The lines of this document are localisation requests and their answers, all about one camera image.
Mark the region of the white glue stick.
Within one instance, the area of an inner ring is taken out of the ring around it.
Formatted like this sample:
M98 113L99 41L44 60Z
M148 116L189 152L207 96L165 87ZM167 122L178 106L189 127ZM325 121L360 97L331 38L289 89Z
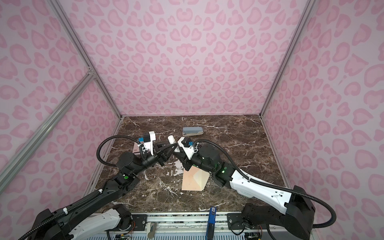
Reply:
M175 140L173 135L168 136L168 141L169 143L172 144L177 144L177 141Z

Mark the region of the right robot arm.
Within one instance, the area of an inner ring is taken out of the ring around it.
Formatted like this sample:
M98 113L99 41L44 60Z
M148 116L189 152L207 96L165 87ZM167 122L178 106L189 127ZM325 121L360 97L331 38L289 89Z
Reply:
M239 220L229 225L230 229L253 229L264 226L268 230L271 225L275 225L285 228L301 240L310 239L315 207L302 197L303 189L296 187L294 193L291 193L289 190L280 190L275 185L268 187L266 182L253 178L242 170L238 171L224 162L219 150L212 145L203 145L197 151L191 147L180 146L174 155L186 171L196 167L209 173L219 187L233 189L239 195L267 203L266 206L246 204Z

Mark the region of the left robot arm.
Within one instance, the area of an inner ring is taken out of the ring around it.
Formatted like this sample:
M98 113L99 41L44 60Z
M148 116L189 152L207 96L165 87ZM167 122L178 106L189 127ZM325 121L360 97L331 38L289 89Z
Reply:
M32 229L22 235L21 239L84 240L115 228L130 228L131 213L122 205L98 217L92 217L92 214L133 190L140 181L138 174L155 164L166 162L176 147L176 144L162 146L153 155L143 154L141 157L132 152L124 152L116 163L119 172L106 181L101 189L54 212L42 211Z

